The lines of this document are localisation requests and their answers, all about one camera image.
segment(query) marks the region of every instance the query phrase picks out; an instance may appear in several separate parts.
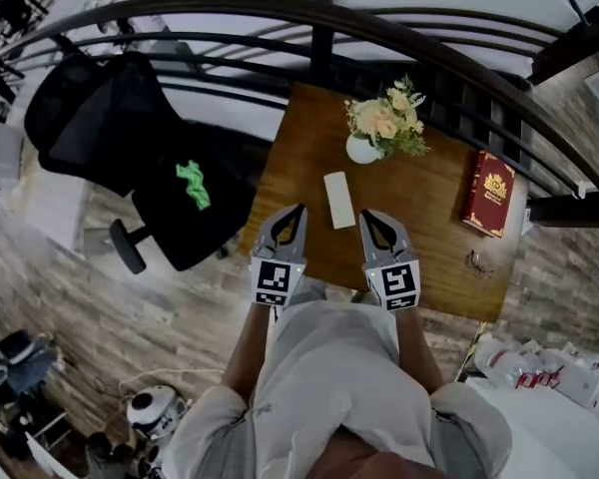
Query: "chair backrest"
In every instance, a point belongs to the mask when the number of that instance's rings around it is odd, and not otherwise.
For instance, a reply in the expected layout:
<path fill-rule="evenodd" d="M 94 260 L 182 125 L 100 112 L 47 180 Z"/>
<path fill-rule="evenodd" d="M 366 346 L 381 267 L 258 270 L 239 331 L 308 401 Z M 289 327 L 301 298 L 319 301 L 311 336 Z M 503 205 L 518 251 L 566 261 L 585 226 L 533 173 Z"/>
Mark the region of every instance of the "chair backrest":
<path fill-rule="evenodd" d="M 54 75 L 55 70 L 49 77 L 55 79 Z M 65 76 L 59 73 L 57 78 Z M 39 91 L 46 91 L 45 83 Z M 50 92 L 57 87 L 64 86 L 50 83 Z M 183 138 L 185 123 L 164 96 L 151 63 L 138 52 L 125 53 L 96 69 L 75 90 L 66 106 L 51 108 L 58 117 L 48 135 L 38 133 L 32 139 L 36 147 L 44 146 L 38 147 L 44 169 L 77 176 L 125 196 Z M 45 95 L 39 101 L 55 102 Z M 44 119 L 46 110 L 44 106 L 34 109 L 33 103 L 27 116 L 41 115 L 29 122 Z"/>
<path fill-rule="evenodd" d="M 40 84 L 24 117 L 24 129 L 40 153 L 53 146 L 101 69 L 86 55 L 74 54 L 58 64 Z"/>

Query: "wooden floor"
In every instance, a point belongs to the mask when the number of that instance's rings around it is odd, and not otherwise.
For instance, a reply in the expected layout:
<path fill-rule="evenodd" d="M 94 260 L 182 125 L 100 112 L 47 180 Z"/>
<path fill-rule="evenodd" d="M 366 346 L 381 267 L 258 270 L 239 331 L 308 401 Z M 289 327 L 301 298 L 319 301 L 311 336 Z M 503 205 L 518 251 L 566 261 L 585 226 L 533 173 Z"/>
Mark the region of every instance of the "wooden floor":
<path fill-rule="evenodd" d="M 581 148 L 599 162 L 599 116 L 579 66 L 536 90 Z M 97 189 L 88 229 L 122 218 L 132 206 Z M 114 253 L 78 256 L 0 211 L 0 335 L 20 327 L 53 334 L 69 366 L 53 372 L 47 391 L 81 431 L 97 430 L 118 408 L 118 383 L 154 369 L 222 369 L 249 306 L 248 261 L 211 257 L 177 273 L 154 243 L 140 245 L 148 269 L 131 275 Z M 599 231 L 535 228 L 520 242 L 501 317 L 494 327 L 519 339 L 560 346 L 567 340 L 599 348 Z M 334 287 L 331 296 L 350 293 Z M 450 379 L 477 322 L 423 309 L 433 353 Z M 167 381 L 196 397 L 217 373 L 161 372 L 130 386 Z"/>

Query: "flower vase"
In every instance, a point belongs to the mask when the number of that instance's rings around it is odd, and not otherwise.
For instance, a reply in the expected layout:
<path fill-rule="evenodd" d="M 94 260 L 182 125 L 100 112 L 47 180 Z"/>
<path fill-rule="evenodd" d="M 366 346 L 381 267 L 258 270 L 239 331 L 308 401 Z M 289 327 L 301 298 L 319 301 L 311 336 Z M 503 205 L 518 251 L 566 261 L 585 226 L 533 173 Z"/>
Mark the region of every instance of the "flower vase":
<path fill-rule="evenodd" d="M 348 157 L 357 164 L 370 164 L 375 160 L 381 160 L 381 153 L 374 148 L 367 139 L 358 139 L 353 135 L 346 140 L 346 153 Z"/>

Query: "metal railing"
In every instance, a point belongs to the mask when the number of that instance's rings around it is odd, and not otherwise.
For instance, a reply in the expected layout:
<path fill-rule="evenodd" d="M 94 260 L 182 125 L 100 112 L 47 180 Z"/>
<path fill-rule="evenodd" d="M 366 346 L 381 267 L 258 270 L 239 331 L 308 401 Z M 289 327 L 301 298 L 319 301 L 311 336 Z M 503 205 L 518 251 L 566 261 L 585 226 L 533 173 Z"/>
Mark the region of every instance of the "metal railing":
<path fill-rule="evenodd" d="M 121 18 L 134 18 L 150 15 L 167 15 L 182 13 L 213 13 L 227 15 L 243 15 L 282 20 L 300 25 L 311 26 L 311 41 L 307 44 L 292 44 L 285 41 L 266 39 L 254 35 L 231 35 L 198 32 L 152 32 L 140 34 L 125 34 L 105 38 L 86 39 L 76 41 L 73 48 L 80 48 L 98 43 L 107 42 L 138 42 L 148 40 L 192 40 L 222 43 L 224 45 L 239 45 L 245 47 L 262 48 L 268 51 L 284 52 L 306 58 L 310 69 L 290 69 L 254 62 L 244 59 L 230 59 L 221 56 L 209 55 L 210 50 L 201 54 L 171 54 L 149 53 L 150 59 L 155 61 L 186 62 L 196 67 L 191 71 L 157 69 L 159 76 L 191 79 L 221 86 L 222 89 L 210 89 L 177 84 L 167 84 L 165 87 L 178 90 L 191 90 L 205 94 L 222 97 L 234 97 L 251 103 L 268 104 L 275 108 L 284 105 L 264 99 L 235 95 L 225 88 L 238 88 L 263 93 L 271 96 L 286 98 L 291 92 L 293 82 L 302 82 L 334 91 L 343 92 L 352 97 L 376 97 L 376 90 L 368 90 L 357 84 L 348 84 L 339 80 L 333 70 L 347 70 L 359 76 L 366 76 L 374 80 L 379 86 L 389 86 L 396 77 L 394 72 L 362 63 L 344 56 L 332 53 L 333 34 L 343 34 L 356 41 L 364 41 L 387 48 L 398 54 L 414 59 L 418 63 L 434 68 L 445 76 L 460 80 L 461 83 L 481 93 L 486 94 L 493 101 L 498 102 L 507 112 L 514 113 L 524 123 L 543 136 L 554 146 L 568 161 L 579 169 L 599 190 L 599 169 L 589 162 L 572 143 L 559 131 L 558 123 L 542 107 L 537 105 L 523 92 L 517 90 L 493 71 L 485 68 L 476 61 L 466 57 L 460 52 L 445 46 L 436 39 L 418 33 L 408 26 L 383 20 L 364 11 L 356 11 L 336 6 L 324 1 L 315 0 L 127 0 L 99 7 L 87 12 L 67 17 L 41 28 L 20 41 L 7 46 L 0 51 L 0 60 L 21 51 L 28 45 L 43 39 L 55 39 L 59 46 L 48 48 L 33 55 L 26 55 L 19 61 L 30 60 L 40 55 L 51 54 L 59 49 L 66 49 L 67 40 L 62 34 L 73 29 L 97 24 L 100 22 L 115 21 Z M 97 61 L 106 61 L 110 55 L 94 57 Z M 58 61 L 50 61 L 28 69 L 52 66 Z M 221 76 L 212 75 L 201 68 L 203 65 L 237 68 L 255 74 L 256 77 Z M 425 91 L 431 102 L 437 102 L 446 108 L 452 109 L 475 123 L 484 126 L 490 133 L 497 135 L 504 143 L 512 144 L 541 166 L 562 187 L 567 194 L 577 196 L 577 184 L 564 172 L 552 164 L 547 158 L 542 157 L 531 145 L 520 137 L 506 130 L 503 126 L 484 117 L 470 108 L 458 104 L 447 95 L 436 91 L 434 87 L 421 88 Z M 422 120 L 430 126 L 440 129 L 477 149 L 484 149 L 495 153 L 508 165 L 527 177 L 531 182 L 556 197 L 563 195 L 563 191 L 555 191 L 540 177 L 515 159 L 502 155 L 501 150 L 494 150 L 487 141 L 478 140 L 473 136 L 462 133 L 458 127 L 452 128 L 447 123 L 436 119 L 433 115 L 422 115 Z"/>
<path fill-rule="evenodd" d="M 490 38 L 501 38 L 512 40 L 518 43 L 525 43 L 530 46 L 545 48 L 553 40 L 562 36 L 558 30 L 531 23 L 525 20 L 517 18 L 510 18 L 508 16 L 501 16 L 498 14 L 478 12 L 478 11 L 467 11 L 464 9 L 439 9 L 434 7 L 382 7 L 375 9 L 359 9 L 361 12 L 367 12 L 373 16 L 386 17 L 386 16 L 399 16 L 399 19 L 392 21 L 400 25 L 405 25 L 412 29 L 426 29 L 426 30 L 444 30 L 453 31 L 460 33 L 471 33 L 479 34 L 484 36 L 483 39 L 474 39 L 461 36 L 448 36 L 443 34 L 427 34 L 431 35 L 438 41 L 445 44 L 462 44 L 468 46 L 478 46 L 480 48 L 486 48 L 491 50 L 504 51 L 515 55 L 520 55 L 533 59 L 538 53 L 537 51 L 522 49 L 502 43 L 497 43 Z M 407 16 L 409 19 L 401 19 L 403 16 Z M 411 17 L 416 16 L 427 16 L 425 21 L 413 20 Z M 430 16 L 439 16 L 439 20 L 433 21 Z M 467 20 L 477 20 L 479 25 L 476 24 L 465 24 L 456 23 L 452 21 L 444 21 L 448 18 L 462 18 Z M 507 30 L 501 30 L 500 28 L 494 28 L 492 26 L 486 26 L 492 24 L 512 26 L 519 32 L 511 32 Z M 297 39 L 310 39 L 311 31 L 299 31 L 300 25 L 295 23 L 284 23 L 273 27 L 267 27 L 256 32 L 252 32 L 249 35 L 255 37 L 262 37 L 268 39 L 276 39 L 278 41 L 295 41 Z M 528 35 L 528 32 L 535 33 L 535 35 Z M 271 34 L 283 33 L 280 36 L 268 37 Z M 538 39 L 537 34 L 546 36 L 546 39 Z M 353 38 L 335 38 L 334 44 L 346 44 L 360 42 Z M 200 52 L 201 55 L 221 55 L 223 57 L 245 54 L 240 59 L 254 59 L 267 55 L 269 52 L 253 52 L 253 47 L 242 47 L 236 48 L 231 51 L 224 51 L 227 45 L 219 45 L 209 48 L 205 51 Z"/>

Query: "red book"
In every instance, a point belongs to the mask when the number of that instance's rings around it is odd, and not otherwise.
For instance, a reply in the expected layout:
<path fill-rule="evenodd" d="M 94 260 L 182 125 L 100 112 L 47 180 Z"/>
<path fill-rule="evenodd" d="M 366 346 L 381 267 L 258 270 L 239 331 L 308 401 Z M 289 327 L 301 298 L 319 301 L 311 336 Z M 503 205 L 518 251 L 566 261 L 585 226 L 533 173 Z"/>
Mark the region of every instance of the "red book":
<path fill-rule="evenodd" d="M 489 236 L 501 238 L 514 180 L 512 168 L 490 153 L 480 151 L 463 221 Z"/>

